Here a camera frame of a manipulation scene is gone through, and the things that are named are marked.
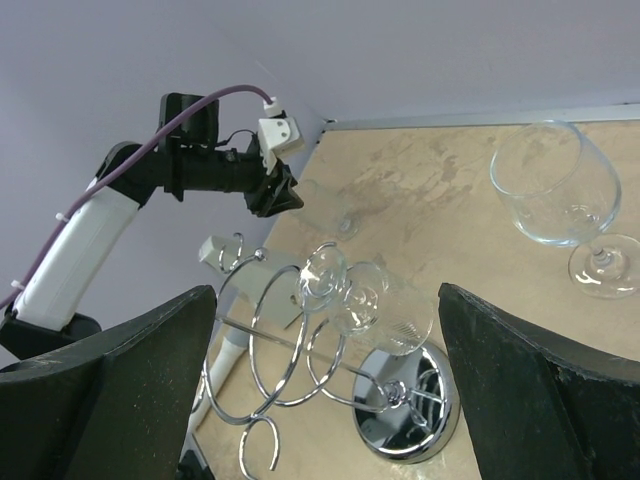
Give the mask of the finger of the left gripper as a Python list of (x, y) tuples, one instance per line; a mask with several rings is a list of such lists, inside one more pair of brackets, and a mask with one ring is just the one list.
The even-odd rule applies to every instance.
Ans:
[(296, 192), (290, 186), (281, 186), (261, 197), (254, 214), (259, 218), (268, 218), (299, 208), (300, 197)]
[(295, 179), (288, 165), (276, 167), (277, 185), (272, 202), (273, 210), (298, 210), (304, 207), (303, 199), (296, 193), (298, 181)]

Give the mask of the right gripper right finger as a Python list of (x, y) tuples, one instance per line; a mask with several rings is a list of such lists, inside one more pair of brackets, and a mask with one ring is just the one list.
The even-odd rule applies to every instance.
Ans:
[(639, 364), (454, 284), (439, 318), (484, 479), (636, 479)]

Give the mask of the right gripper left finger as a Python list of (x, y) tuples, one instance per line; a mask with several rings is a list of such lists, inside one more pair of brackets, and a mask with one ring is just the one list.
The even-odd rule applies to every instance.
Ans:
[(199, 285), (3, 368), (2, 478), (174, 478), (215, 311)]

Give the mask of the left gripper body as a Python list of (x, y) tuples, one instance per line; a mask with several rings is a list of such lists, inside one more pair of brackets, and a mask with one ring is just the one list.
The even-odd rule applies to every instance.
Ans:
[[(279, 165), (285, 164), (281, 160), (276, 161), (276, 167)], [(254, 214), (254, 210), (258, 206), (258, 201), (261, 197), (271, 191), (274, 190), (277, 185), (277, 173), (276, 167), (270, 174), (262, 173), (258, 175), (257, 188), (253, 192), (245, 193), (244, 199), (249, 211)]]

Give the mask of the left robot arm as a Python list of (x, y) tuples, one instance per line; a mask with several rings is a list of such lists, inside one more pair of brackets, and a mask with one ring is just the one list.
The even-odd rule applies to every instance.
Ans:
[[(244, 151), (227, 148), (219, 138), (219, 101), (240, 92), (258, 95), (264, 108)], [(1, 302), (2, 347), (23, 360), (100, 332), (97, 321), (78, 313), (80, 300), (157, 190), (178, 201), (188, 191), (240, 193), (258, 218), (302, 208), (294, 191), (298, 182), (284, 160), (303, 147), (295, 118), (257, 87), (164, 95), (154, 136), (111, 148), (86, 191), (58, 215), (25, 278), (12, 284)]]

